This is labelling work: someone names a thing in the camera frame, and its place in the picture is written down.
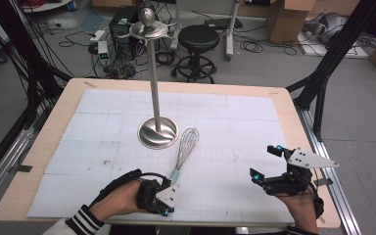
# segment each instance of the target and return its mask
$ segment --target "striped sleeve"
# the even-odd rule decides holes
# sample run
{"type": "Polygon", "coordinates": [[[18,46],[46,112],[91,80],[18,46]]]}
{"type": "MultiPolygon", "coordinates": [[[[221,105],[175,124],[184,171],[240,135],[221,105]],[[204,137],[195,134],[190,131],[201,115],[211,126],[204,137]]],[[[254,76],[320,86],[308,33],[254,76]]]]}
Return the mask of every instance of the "striped sleeve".
{"type": "Polygon", "coordinates": [[[83,205],[72,218],[66,220],[66,225],[77,235],[95,234],[104,224],[105,223],[99,221],[85,205],[83,205]]]}

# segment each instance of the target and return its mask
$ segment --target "round metal base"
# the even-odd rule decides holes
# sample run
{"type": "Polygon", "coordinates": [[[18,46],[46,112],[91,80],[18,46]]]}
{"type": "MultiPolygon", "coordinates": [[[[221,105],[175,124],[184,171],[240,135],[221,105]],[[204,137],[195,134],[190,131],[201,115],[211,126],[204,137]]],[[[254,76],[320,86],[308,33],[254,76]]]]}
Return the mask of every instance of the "round metal base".
{"type": "Polygon", "coordinates": [[[140,142],[151,149],[164,149],[171,146],[178,138],[178,126],[168,117],[160,117],[161,131],[155,126],[155,118],[145,120],[138,129],[137,136],[140,142]]]}

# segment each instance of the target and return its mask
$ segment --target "wooden table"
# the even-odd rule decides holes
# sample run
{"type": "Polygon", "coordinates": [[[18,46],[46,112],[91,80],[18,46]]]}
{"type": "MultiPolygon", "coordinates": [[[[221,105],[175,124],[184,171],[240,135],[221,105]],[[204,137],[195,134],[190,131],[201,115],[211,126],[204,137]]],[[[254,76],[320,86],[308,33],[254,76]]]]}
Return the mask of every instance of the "wooden table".
{"type": "MultiPolygon", "coordinates": [[[[304,128],[295,110],[289,92],[284,88],[211,85],[177,82],[160,82],[160,92],[224,94],[271,98],[279,118],[288,149],[310,149],[304,128]]],[[[23,161],[31,165],[31,172],[18,172],[0,202],[0,220],[37,221],[27,217],[28,210],[38,190],[46,165],[54,155],[71,117],[86,89],[117,89],[127,91],[150,91],[147,81],[72,79],[57,105],[47,119],[33,146],[23,161]]],[[[338,227],[340,219],[326,187],[319,187],[319,195],[325,202],[325,213],[317,223],[319,227],[338,227]]]]}

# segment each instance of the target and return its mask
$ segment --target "vertical metal pole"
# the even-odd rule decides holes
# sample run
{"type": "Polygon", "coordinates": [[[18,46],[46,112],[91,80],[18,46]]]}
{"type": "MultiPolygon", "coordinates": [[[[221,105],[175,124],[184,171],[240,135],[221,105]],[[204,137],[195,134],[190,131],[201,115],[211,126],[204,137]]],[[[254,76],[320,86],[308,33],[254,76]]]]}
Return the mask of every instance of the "vertical metal pole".
{"type": "Polygon", "coordinates": [[[235,0],[234,1],[233,12],[231,13],[230,27],[228,28],[227,34],[231,35],[233,33],[234,24],[236,22],[237,11],[239,9],[239,5],[240,5],[240,0],[235,0]]]}
{"type": "Polygon", "coordinates": [[[170,50],[176,50],[178,48],[178,35],[182,28],[181,23],[181,6],[179,3],[180,0],[175,0],[175,31],[173,32],[172,41],[170,42],[169,48],[170,50]]]}
{"type": "Polygon", "coordinates": [[[161,132],[161,120],[160,120],[160,102],[158,98],[158,82],[157,82],[157,67],[155,61],[155,45],[154,40],[147,41],[147,51],[148,51],[148,64],[149,72],[151,74],[151,91],[152,91],[152,103],[154,106],[154,118],[155,118],[155,129],[157,132],[161,132]]]}

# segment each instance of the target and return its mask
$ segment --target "white paper sheet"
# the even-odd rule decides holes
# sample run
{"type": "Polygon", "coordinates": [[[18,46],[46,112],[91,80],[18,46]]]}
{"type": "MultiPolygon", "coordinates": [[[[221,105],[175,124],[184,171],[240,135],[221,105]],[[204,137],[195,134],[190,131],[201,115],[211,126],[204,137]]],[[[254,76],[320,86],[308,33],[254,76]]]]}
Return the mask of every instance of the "white paper sheet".
{"type": "MultiPolygon", "coordinates": [[[[169,217],[135,213],[120,220],[191,222],[292,222],[286,207],[252,183],[250,167],[266,177],[286,170],[266,152],[285,145],[269,98],[160,93],[161,115],[180,134],[196,127],[200,141],[184,163],[175,212],[169,217]]],[[[153,115],[150,92],[87,90],[45,170],[30,217],[70,217],[90,204],[111,180],[135,169],[170,176],[179,139],[163,150],[138,140],[137,129],[153,115]]]]}

